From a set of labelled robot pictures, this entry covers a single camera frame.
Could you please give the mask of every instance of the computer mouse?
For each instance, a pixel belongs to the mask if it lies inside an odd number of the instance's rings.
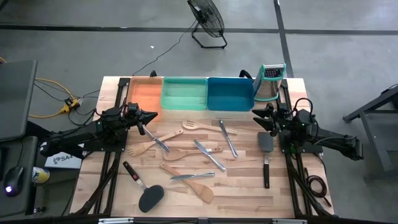
[[[4,190],[8,197],[19,195],[22,190],[24,168],[15,166],[8,170],[4,178]]]

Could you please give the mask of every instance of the fan stand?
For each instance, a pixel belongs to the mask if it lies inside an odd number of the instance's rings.
[[[199,40],[195,37],[195,35],[193,35],[193,33],[195,33],[198,30],[198,26],[199,26],[199,22],[197,22],[197,25],[195,26],[194,30],[192,31],[192,38],[194,38],[195,41],[198,42],[198,44],[200,45],[201,48],[204,48],[204,49],[224,49],[228,45],[228,43],[225,40],[224,34],[221,34],[221,37],[223,38],[223,40],[225,42],[225,45],[222,45],[222,46],[211,46],[211,47],[203,46],[203,44],[201,44],[199,42]]]

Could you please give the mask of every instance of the electric fan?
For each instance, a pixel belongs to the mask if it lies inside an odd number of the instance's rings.
[[[224,49],[228,44],[224,38],[224,22],[214,3],[211,0],[188,0],[188,5],[191,7],[192,13],[198,21],[194,30],[192,31],[192,38],[194,38],[202,48]],[[198,30],[199,24],[210,36],[214,38],[222,37],[225,45],[207,47],[201,44],[194,35],[194,33]]]

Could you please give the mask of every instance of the wooden table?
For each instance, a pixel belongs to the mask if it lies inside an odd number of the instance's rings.
[[[103,111],[114,106],[117,83],[120,77],[104,77],[98,98],[97,109]],[[291,102],[306,97],[304,81],[301,78],[288,78]],[[264,108],[266,103],[256,103],[255,108]],[[300,101],[299,109],[308,108],[306,101]],[[162,119],[151,122],[147,127],[157,137],[166,135],[182,128],[182,120],[197,119],[202,123],[218,126],[222,119],[226,128],[238,130],[237,135],[230,138],[239,154],[234,159],[222,133],[207,130],[187,130],[184,133],[166,141],[169,147],[180,147],[190,142],[188,149],[195,149],[193,140],[197,139],[205,147],[222,147],[224,151],[214,154],[226,168],[220,171],[204,155],[183,157],[177,161],[165,161],[169,166],[181,174],[199,174],[215,171],[214,178],[194,179],[195,182],[207,185],[214,192],[214,199],[210,204],[200,200],[194,191],[182,181],[170,181],[171,175],[162,170],[159,164],[163,149],[158,145],[152,146],[145,153],[131,157],[127,152],[122,153],[121,163],[128,161],[147,185],[159,184],[165,189],[165,197],[148,213],[142,213],[138,208],[138,201],[142,189],[136,184],[125,168],[120,165],[118,181],[113,202],[112,216],[114,217],[229,217],[229,218],[292,218],[294,217],[292,199],[285,157],[280,152],[278,138],[274,138],[274,151],[270,153],[270,189],[264,188],[262,167],[264,154],[257,143],[257,133],[264,131],[252,118],[249,112],[224,111],[175,111],[163,110]],[[140,136],[136,127],[131,128],[127,139],[127,150],[131,144],[151,141],[149,136]],[[97,187],[102,167],[104,153],[94,152],[87,157],[82,165],[78,183],[73,197],[71,212],[77,211],[88,200]],[[303,154],[304,166],[310,175],[318,175],[326,182],[322,163],[311,154]],[[106,200],[108,189],[104,191]],[[300,208],[304,211],[301,190],[298,191]],[[333,213],[333,208],[327,206],[323,199],[318,201],[325,209]]]

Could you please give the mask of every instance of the wooden spoon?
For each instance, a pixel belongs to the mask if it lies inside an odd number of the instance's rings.
[[[173,175],[181,175],[179,172],[169,167],[164,162],[161,162],[159,166]],[[200,197],[200,199],[202,199],[204,202],[210,203],[213,200],[214,193],[209,187],[203,184],[198,184],[190,179],[185,179],[182,181],[188,184],[193,189],[193,191]]]
[[[222,152],[223,149],[220,147],[214,149],[207,149],[208,152]],[[163,159],[167,161],[174,161],[177,159],[181,159],[184,156],[192,155],[192,154],[203,154],[199,149],[192,149],[192,150],[184,150],[184,149],[176,149],[171,148],[169,153],[163,153]]]
[[[173,133],[170,134],[166,134],[165,136],[162,136],[160,138],[158,138],[161,141],[164,141],[166,139],[172,138],[174,136],[177,136],[179,134],[182,134],[184,132],[183,129],[179,129]],[[151,141],[151,142],[141,142],[141,143],[137,143],[137,144],[133,144],[131,146],[131,149],[129,151],[129,154],[131,156],[138,156],[139,154],[142,154],[143,152],[145,152],[148,148],[150,148],[151,146],[153,146],[154,144],[156,144],[155,141]]]
[[[207,124],[202,124],[199,121],[192,121],[192,120],[182,121],[182,126],[184,128],[190,129],[190,130],[209,129],[209,130],[213,130],[213,131],[223,131],[223,130],[221,130],[220,127],[211,126],[211,125],[207,125]],[[228,129],[228,128],[226,128],[226,132],[228,132],[230,134],[237,134],[238,133],[237,130]]]

